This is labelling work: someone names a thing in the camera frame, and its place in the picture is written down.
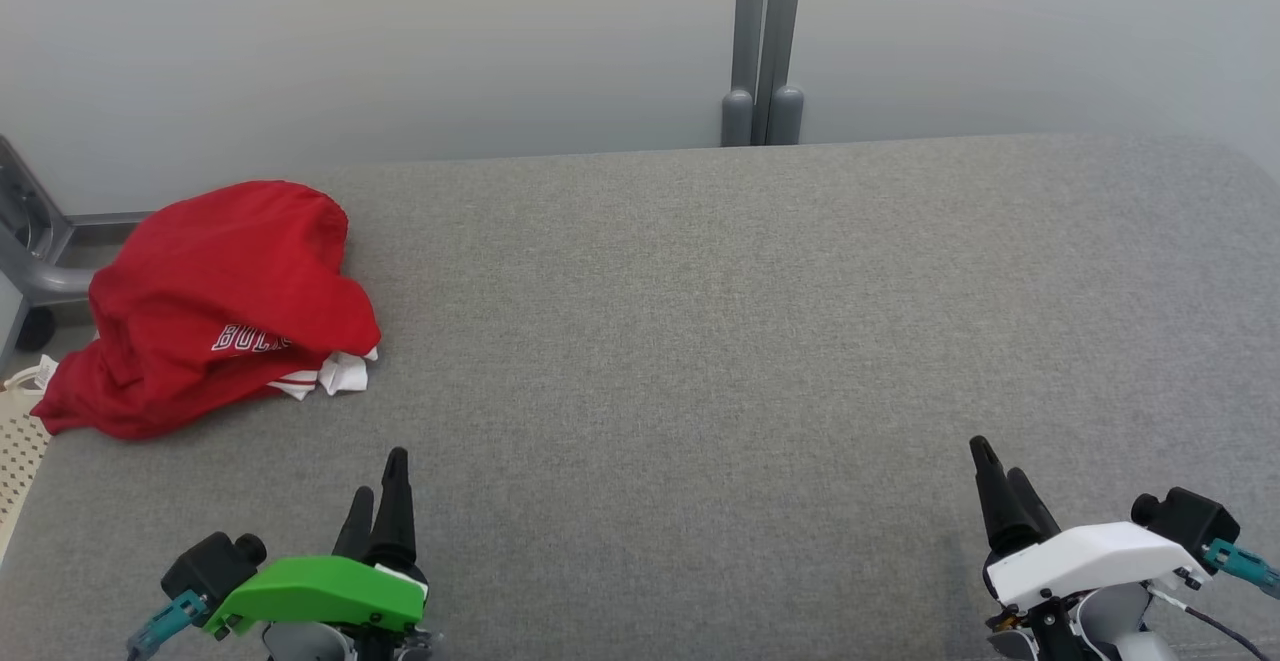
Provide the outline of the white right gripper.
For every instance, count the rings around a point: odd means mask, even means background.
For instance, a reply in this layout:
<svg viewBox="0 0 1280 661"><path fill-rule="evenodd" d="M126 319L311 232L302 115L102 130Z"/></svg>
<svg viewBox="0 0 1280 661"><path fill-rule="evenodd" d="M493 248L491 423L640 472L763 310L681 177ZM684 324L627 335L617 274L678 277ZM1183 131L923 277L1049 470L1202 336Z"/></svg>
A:
<svg viewBox="0 0 1280 661"><path fill-rule="evenodd" d="M1185 584L1180 570L1206 583L1206 570L1185 548L1137 524L1061 532L1020 468L1006 471L983 436L972 437L969 450L989 551L1016 552L987 569L1002 606L1029 610L1052 597L1140 582L1175 591ZM1041 537L1047 541L1041 543Z"/></svg>

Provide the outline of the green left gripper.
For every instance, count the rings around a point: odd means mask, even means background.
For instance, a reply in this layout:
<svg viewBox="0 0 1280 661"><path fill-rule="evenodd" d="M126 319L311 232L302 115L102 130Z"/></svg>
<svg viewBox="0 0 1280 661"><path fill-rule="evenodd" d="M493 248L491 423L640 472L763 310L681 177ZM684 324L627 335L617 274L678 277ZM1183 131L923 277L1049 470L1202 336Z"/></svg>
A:
<svg viewBox="0 0 1280 661"><path fill-rule="evenodd" d="M204 630L243 635L265 623L370 626L392 635L422 621L430 588L411 570L417 544L408 451L394 447L372 488L361 486L330 555L247 564L243 579L211 607ZM367 552L370 538L370 553Z"/></svg>

